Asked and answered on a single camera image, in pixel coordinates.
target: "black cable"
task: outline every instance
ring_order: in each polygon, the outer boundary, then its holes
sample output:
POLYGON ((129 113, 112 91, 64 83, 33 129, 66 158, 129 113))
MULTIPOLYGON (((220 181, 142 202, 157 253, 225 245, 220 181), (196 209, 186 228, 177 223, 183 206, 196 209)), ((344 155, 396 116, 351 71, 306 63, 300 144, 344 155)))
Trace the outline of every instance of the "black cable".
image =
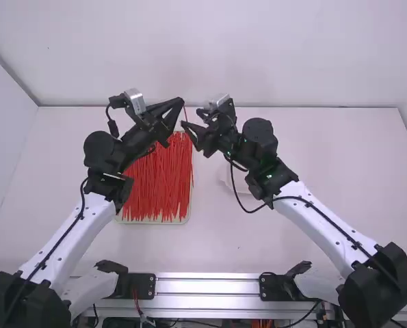
POLYGON ((308 316, 313 313, 314 309, 321 303, 321 300, 317 301, 314 306, 299 320, 295 321, 294 323, 290 323, 289 325, 286 326, 278 326, 278 328, 289 328, 292 326, 296 326, 298 323, 301 323, 303 320, 305 320, 306 318, 308 318, 308 316))
POLYGON ((74 220, 74 222, 71 223, 71 225, 69 226, 69 228, 65 231, 65 233, 59 238, 59 240, 56 242, 56 244, 54 244, 53 248, 51 248, 50 252, 42 259, 42 261, 39 262, 39 264, 36 266, 36 268, 34 268, 34 270, 30 273, 30 275, 27 277, 27 279, 24 281, 24 284, 19 288, 17 294, 15 295, 15 297, 13 298, 13 301, 11 302, 8 310, 7 310, 7 314, 3 320, 3 323, 1 325, 1 328, 4 328, 5 325, 7 324, 8 319, 10 318, 10 316, 12 315, 13 309, 15 307, 15 305, 18 303, 18 300, 20 299, 25 287, 27 287, 29 281, 33 278, 33 276, 40 270, 40 269, 44 269, 45 268, 45 264, 47 263, 47 260, 49 260, 49 258, 51 257, 51 255, 53 255, 53 253, 55 252, 55 250, 59 247, 59 245, 62 243, 62 241, 66 238, 66 236, 68 236, 68 234, 70 233, 70 231, 74 228, 74 226, 77 224, 77 222, 80 219, 83 219, 83 212, 85 210, 85 194, 83 193, 83 185, 85 184, 85 182, 88 180, 88 178, 84 179, 81 184, 80 184, 80 195, 81 195, 81 208, 80 208, 80 212, 77 215, 76 219, 74 220))
POLYGON ((95 327, 98 326, 99 323, 100 323, 99 314, 96 313, 96 306, 95 306, 95 303, 92 304, 92 309, 94 310, 94 314, 95 314, 95 321, 94 321, 94 328, 95 328, 95 327))
POLYGON ((180 320, 180 323, 196 323, 197 325, 202 325, 202 326, 208 326, 208 327, 213 327, 213 328, 222 328, 221 326, 213 325, 211 323, 202 323, 201 321, 195 321, 195 320, 180 320))
POLYGON ((239 196, 238 196, 238 192, 237 192, 237 188, 235 187, 235 179, 233 178, 233 162, 232 159, 229 159, 229 163, 231 163, 231 180, 232 180, 232 188, 233 188, 233 193, 235 194, 235 198, 237 198, 237 202, 239 204, 239 206, 243 209, 244 212, 252 214, 255 212, 258 212, 259 210, 261 210, 263 207, 266 207, 268 204, 271 204, 273 202, 273 200, 271 200, 268 203, 264 203, 260 206, 258 206, 256 209, 254 210, 248 210, 246 209, 243 204, 241 203, 241 200, 239 200, 239 196))
POLYGON ((247 172, 248 171, 248 169, 245 169, 244 167, 241 167, 241 166, 239 166, 238 164, 235 164, 234 162, 233 162, 233 160, 231 160, 229 157, 227 157, 225 154, 223 154, 223 156, 224 156, 224 159, 226 159, 230 164, 232 164, 232 166, 235 168, 235 169, 238 169, 238 170, 240 170, 241 172, 247 172))
POLYGON ((167 326, 166 328, 173 328, 179 322, 179 318, 177 318, 171 325, 167 326))
POLYGON ((390 319, 390 321, 391 321, 392 323, 394 323, 395 325, 397 325, 398 327, 406 328, 406 326, 404 326, 403 324, 397 322, 396 320, 390 319))
POLYGON ((237 202, 240 205, 240 207, 243 209, 244 212, 246 213, 255 213, 259 210, 261 210, 263 207, 267 206, 268 204, 271 204, 273 202, 276 202, 278 200, 297 200, 299 202, 303 202, 305 203, 305 206, 312 208, 313 210, 315 210, 316 213, 318 213, 320 216, 322 216, 330 225, 332 225, 335 229, 337 229, 342 235, 344 235, 344 237, 350 241, 353 246, 355 246, 357 249, 359 249, 363 254, 366 255, 366 257, 371 261, 372 264, 375 265, 375 267, 379 270, 379 272, 381 272, 381 274, 385 275, 386 278, 392 283, 392 285, 394 285, 394 287, 396 287, 397 289, 401 290, 399 284, 397 283, 397 280, 368 252, 366 251, 366 249, 359 243, 357 242, 354 238, 352 238, 352 236, 350 236, 345 230, 343 230, 342 228, 340 228, 340 226, 338 224, 336 224, 332 219, 330 219, 325 213, 323 213, 320 209, 318 209, 316 206, 314 206, 311 202, 309 202, 308 200, 302 198, 302 197, 298 197, 298 196, 282 196, 282 197, 275 197, 272 198, 270 201, 258 206, 256 209, 254 210, 248 210, 246 209, 243 204, 241 203, 241 201, 239 200, 239 196, 237 193, 237 190, 235 188, 235 181, 233 178, 233 163, 232 163, 232 159, 230 159, 230 163, 231 163, 231 180, 232 180, 232 188, 233 188, 233 192, 235 194, 235 198, 237 198, 237 202))
POLYGON ((109 108, 110 108, 110 104, 108 104, 108 106, 106 106, 106 116, 107 116, 107 119, 108 119, 109 121, 112 121, 112 118, 111 118, 110 115, 109 115, 109 108))

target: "black mounting bracket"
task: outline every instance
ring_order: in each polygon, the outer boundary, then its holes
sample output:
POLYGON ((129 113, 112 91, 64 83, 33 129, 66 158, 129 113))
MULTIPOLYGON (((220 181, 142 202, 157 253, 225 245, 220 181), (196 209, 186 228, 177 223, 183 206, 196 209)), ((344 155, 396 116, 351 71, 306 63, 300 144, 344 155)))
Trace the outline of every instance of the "black mounting bracket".
POLYGON ((118 274, 115 291, 108 299, 133 299, 133 293, 138 299, 154 299, 156 294, 156 275, 154 273, 129 273, 126 266, 102 260, 95 264, 102 272, 118 274))
POLYGON ((294 283, 294 277, 311 268, 311 262, 302 261, 284 275, 264 272, 259 276, 259 296, 262 301, 305 301, 305 297, 294 283))

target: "bundle of red wires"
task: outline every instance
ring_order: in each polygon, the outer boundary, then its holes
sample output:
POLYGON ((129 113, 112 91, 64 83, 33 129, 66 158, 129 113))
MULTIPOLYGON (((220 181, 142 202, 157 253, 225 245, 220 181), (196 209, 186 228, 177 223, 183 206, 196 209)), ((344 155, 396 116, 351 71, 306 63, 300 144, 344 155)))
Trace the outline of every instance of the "bundle of red wires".
POLYGON ((168 139, 170 147, 159 143, 155 151, 130 166, 124 174, 135 179, 129 200, 123 207, 127 221, 173 222, 187 216, 192 172, 192 142, 183 132, 168 139))

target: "white table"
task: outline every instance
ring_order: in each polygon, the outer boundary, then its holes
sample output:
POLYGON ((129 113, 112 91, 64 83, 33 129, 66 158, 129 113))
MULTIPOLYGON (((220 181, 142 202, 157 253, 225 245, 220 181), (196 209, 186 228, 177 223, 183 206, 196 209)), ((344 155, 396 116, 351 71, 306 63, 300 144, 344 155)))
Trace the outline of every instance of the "white table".
MULTIPOLYGON (((194 109, 188 116, 199 122, 194 109)), ((113 112, 121 132, 130 126, 113 112)), ((271 120, 281 159, 357 230, 407 253, 407 132, 397 109, 238 108, 271 120)), ((0 212, 0 270, 14 272, 65 220, 86 176, 83 141, 107 129, 104 108, 42 108, 0 212)), ((336 275, 329 259, 288 219, 268 208, 243 213, 217 175, 220 154, 194 154, 192 212, 184 225, 111 222, 75 274, 109 259, 132 271, 284 273, 301 260, 336 275)), ((243 197, 248 208, 257 203, 243 197)))

